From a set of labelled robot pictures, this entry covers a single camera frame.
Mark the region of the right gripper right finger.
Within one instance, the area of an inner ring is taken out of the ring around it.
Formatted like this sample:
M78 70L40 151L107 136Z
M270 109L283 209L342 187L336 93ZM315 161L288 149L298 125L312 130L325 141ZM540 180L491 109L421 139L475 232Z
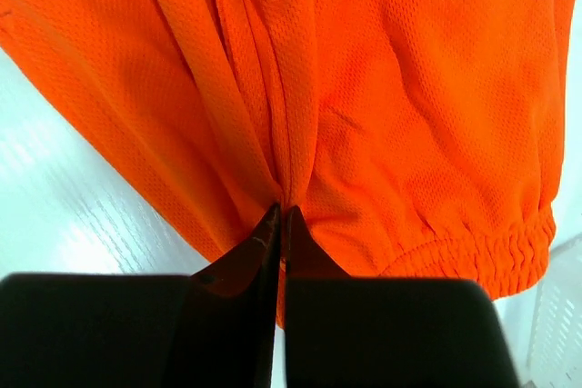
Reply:
M356 278L286 223L290 387L515 387L494 305L468 280Z

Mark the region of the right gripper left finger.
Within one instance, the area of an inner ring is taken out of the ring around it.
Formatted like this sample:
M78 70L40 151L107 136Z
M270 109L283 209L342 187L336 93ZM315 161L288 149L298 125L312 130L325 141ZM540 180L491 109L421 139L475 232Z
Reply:
M4 387L267 387L281 211L191 275L10 274Z

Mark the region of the orange mesh shorts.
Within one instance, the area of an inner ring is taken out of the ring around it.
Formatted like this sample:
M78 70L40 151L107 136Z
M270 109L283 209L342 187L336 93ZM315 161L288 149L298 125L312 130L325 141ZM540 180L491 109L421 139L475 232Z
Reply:
M299 206L354 276L534 286L575 0L1 0L1 46L206 259Z

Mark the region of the white plastic basket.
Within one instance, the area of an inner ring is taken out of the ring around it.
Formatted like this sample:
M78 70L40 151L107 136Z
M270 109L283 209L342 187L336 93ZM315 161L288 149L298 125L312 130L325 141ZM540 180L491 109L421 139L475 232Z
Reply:
M581 385L581 236L551 252L537 288L527 357L536 387Z

